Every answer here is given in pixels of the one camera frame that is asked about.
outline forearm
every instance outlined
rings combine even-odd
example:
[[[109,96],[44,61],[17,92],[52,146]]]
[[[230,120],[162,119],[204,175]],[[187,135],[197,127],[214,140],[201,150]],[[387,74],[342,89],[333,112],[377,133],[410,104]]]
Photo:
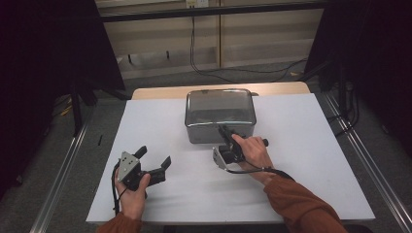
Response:
[[[96,233],[138,233],[142,225],[142,221],[132,220],[120,212],[110,221],[98,227]]]
[[[272,176],[264,191],[291,232],[346,232],[335,210],[299,183]]]

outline container lid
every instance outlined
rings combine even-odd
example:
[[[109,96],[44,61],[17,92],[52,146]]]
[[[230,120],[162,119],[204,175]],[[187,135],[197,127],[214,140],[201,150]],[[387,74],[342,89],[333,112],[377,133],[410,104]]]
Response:
[[[195,90],[188,94],[185,125],[256,124],[248,89]]]

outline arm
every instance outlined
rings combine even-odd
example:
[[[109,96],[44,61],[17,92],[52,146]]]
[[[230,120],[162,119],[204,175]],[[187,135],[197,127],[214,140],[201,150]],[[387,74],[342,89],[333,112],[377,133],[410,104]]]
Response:
[[[145,209],[145,191],[149,184],[151,176],[146,174],[139,183],[136,191],[126,189],[125,185],[118,181],[118,171],[115,175],[115,186],[118,193],[124,194],[120,198],[121,212],[110,221],[106,222],[99,228],[97,233],[115,233],[115,232],[140,232],[142,228],[142,215]]]
[[[253,169],[251,164],[274,168],[260,137],[232,137],[249,162],[239,163],[242,169]],[[291,232],[346,232],[335,210],[299,183],[272,173],[252,173],[251,176],[265,185],[270,205],[284,218]]]

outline white tabletop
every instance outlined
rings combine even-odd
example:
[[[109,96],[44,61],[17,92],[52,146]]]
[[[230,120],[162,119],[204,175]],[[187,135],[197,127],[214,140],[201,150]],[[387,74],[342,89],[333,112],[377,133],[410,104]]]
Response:
[[[327,201],[341,219],[372,219],[361,188],[313,94],[254,97],[255,135],[267,138],[279,170]],[[185,99],[127,102],[88,222],[115,216],[111,174],[122,151],[147,146],[143,170],[158,168],[171,156],[166,182],[147,189],[143,220],[158,224],[282,222],[263,186],[248,175],[220,170],[213,145],[193,145],[184,124]]]

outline gray plastic container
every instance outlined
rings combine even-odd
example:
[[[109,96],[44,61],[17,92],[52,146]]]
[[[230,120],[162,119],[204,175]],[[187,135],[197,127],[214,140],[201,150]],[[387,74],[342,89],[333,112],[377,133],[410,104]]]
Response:
[[[224,143],[219,124],[250,137],[256,123],[248,89],[195,90],[187,96],[185,126],[193,144]]]

